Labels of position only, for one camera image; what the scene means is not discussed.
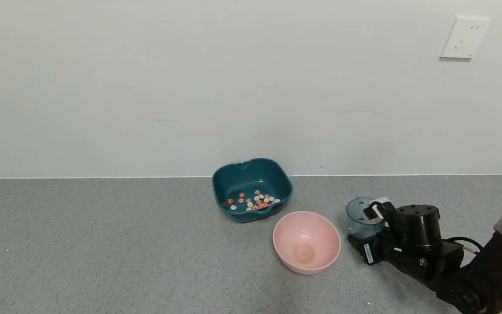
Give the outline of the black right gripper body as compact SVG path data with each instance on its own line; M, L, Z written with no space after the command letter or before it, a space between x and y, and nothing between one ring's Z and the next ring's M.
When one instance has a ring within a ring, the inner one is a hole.
M384 228L367 239L361 241L360 252L364 262L372 266L386 262L397 266L402 255L403 235L390 228Z

